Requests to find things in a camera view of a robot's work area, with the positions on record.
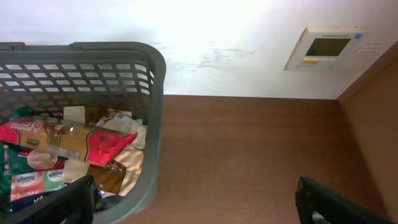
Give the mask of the multicolour tissue multipack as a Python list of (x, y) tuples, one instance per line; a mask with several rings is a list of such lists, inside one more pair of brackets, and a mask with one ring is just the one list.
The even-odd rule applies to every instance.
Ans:
[(63, 169), (31, 172), (12, 176), (10, 202), (64, 188)]

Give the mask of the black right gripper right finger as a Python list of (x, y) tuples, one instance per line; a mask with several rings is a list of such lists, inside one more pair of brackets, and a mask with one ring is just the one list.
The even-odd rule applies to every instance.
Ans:
[(304, 224), (391, 224), (309, 177), (300, 177), (295, 192), (299, 220)]

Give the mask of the orange San Remo spaghetti pack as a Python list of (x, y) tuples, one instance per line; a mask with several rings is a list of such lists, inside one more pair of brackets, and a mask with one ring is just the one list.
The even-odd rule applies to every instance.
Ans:
[(59, 119), (23, 117), (1, 124), (1, 141), (105, 166), (138, 134), (97, 126), (64, 124)]

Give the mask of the white rice pouch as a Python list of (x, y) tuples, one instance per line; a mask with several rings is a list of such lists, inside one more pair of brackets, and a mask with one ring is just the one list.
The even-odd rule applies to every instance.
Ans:
[(94, 166), (68, 159), (63, 169), (62, 181), (70, 184), (85, 175), (92, 175), (101, 198), (114, 195), (125, 197), (136, 185), (142, 172), (147, 126), (141, 119), (133, 119), (129, 111), (67, 106), (63, 119), (78, 124), (93, 124), (115, 131), (137, 133), (137, 139), (128, 144), (108, 165)]

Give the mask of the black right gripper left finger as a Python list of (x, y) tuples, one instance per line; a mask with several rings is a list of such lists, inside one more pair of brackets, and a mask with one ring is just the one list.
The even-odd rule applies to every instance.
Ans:
[(98, 190), (86, 175), (25, 209), (1, 218), (1, 223), (93, 223)]

